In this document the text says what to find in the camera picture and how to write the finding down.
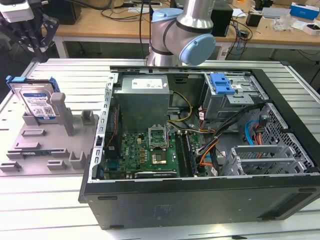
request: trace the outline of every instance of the aluminum profile table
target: aluminum profile table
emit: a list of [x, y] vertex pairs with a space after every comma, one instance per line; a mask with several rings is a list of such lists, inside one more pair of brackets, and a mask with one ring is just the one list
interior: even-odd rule
[[[49, 59], [31, 63], [23, 75], [53, 76], [66, 94], [65, 104], [74, 114], [100, 111], [106, 83], [103, 76], [112, 66], [144, 66], [128, 59]], [[290, 66], [280, 62], [208, 61], [213, 68], [263, 69], [294, 111], [320, 141], [320, 96]], [[9, 93], [0, 105], [0, 161], [23, 125], [24, 106]], [[77, 240], [180, 240], [248, 239], [312, 240], [320, 238], [320, 199], [284, 221], [243, 222], [177, 227], [101, 230], [87, 204], [78, 203], [82, 176], [21, 176], [0, 178], [0, 239], [75, 238]]]

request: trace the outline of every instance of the white box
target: white box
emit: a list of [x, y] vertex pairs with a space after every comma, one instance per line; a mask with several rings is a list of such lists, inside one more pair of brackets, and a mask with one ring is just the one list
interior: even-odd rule
[[315, 23], [309, 23], [303, 26], [302, 31], [309, 35], [319, 36], [320, 35], [320, 26]]

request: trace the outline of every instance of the blue latch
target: blue latch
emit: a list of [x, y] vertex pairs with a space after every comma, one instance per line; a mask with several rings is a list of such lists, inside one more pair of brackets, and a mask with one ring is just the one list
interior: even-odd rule
[[54, 92], [55, 93], [60, 93], [60, 89], [59, 89], [58, 83], [53, 77], [51, 77], [49, 79], [49, 82], [52, 84]]
[[8, 75], [6, 78], [5, 78], [5, 83], [6, 85], [11, 89], [11, 91], [13, 93], [15, 93], [11, 86], [10, 86], [10, 83], [24, 83], [26, 81], [26, 77], [24, 76], [16, 76], [15, 78], [13, 78], [12, 76]]
[[215, 88], [216, 94], [233, 95], [236, 93], [230, 85], [230, 80], [223, 73], [211, 73], [210, 80]]

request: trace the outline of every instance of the green circuit board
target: green circuit board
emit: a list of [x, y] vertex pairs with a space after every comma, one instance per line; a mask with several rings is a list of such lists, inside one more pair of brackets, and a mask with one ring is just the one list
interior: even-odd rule
[[[153, 143], [164, 141], [163, 133], [154, 132], [151, 134]], [[196, 134], [189, 135], [192, 150], [199, 147], [199, 140]], [[168, 134], [168, 144], [165, 150], [161, 148], [150, 149], [149, 134], [144, 133], [123, 133], [121, 144], [121, 155], [116, 171], [108, 170], [106, 166], [106, 179], [125, 179], [127, 173], [134, 172], [176, 172], [179, 173], [179, 159], [176, 152], [175, 134]]]

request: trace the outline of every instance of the ram slot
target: ram slot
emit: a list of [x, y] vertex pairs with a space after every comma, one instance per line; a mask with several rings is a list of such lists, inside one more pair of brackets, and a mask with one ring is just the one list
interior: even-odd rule
[[182, 141], [185, 149], [184, 152], [186, 153], [187, 162], [189, 163], [189, 166], [191, 167], [192, 175], [194, 176], [197, 173], [197, 166], [196, 166], [195, 156], [192, 152], [189, 135], [186, 133], [183, 134]]
[[188, 164], [187, 159], [184, 153], [184, 146], [182, 142], [182, 136], [178, 133], [175, 134], [175, 150], [176, 150], [176, 156], [178, 158], [178, 164], [179, 164], [179, 173], [180, 177], [189, 177], [188, 176]]

